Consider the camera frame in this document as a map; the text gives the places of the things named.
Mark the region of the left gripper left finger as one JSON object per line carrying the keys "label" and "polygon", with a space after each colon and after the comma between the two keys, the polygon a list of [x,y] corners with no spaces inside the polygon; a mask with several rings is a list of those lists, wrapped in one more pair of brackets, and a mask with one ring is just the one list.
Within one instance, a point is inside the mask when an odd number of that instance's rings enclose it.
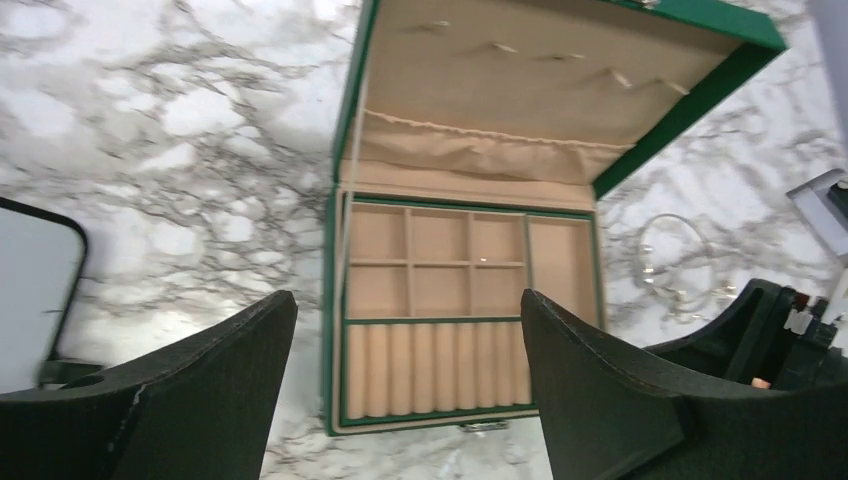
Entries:
{"label": "left gripper left finger", "polygon": [[277,291],[57,390],[1,398],[5,479],[256,479],[298,307]]}

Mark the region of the green jewelry box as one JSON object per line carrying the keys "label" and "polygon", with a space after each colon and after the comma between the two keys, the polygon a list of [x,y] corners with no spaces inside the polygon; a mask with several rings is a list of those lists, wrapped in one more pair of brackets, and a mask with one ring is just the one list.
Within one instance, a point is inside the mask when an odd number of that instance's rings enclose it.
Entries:
{"label": "green jewelry box", "polygon": [[724,1],[366,1],[333,141],[331,436],[534,417],[535,289],[606,320],[597,201],[785,50]]}

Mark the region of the white dry-erase board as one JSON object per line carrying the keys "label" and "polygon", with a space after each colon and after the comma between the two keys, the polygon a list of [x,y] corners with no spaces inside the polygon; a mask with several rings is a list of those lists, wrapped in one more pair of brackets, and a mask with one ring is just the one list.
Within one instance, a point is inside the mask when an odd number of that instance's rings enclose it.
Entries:
{"label": "white dry-erase board", "polygon": [[58,353],[88,254],[74,220],[1,200],[1,392],[64,385],[102,369]]}

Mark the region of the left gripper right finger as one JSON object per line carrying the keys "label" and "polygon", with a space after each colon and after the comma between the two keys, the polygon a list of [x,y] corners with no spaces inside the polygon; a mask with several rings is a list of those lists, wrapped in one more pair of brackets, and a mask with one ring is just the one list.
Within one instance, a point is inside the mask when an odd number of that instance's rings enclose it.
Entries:
{"label": "left gripper right finger", "polygon": [[521,299],[533,394],[557,479],[843,479],[847,381],[784,391],[703,374]]}

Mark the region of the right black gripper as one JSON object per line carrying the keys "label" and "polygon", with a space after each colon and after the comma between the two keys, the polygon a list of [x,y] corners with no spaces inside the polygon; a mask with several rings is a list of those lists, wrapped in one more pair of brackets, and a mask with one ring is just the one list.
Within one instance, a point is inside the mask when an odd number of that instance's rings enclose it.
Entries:
{"label": "right black gripper", "polygon": [[837,326],[822,321],[829,306],[776,283],[753,279],[716,318],[682,338],[646,350],[716,378],[802,390],[847,381],[847,356],[833,345]]}

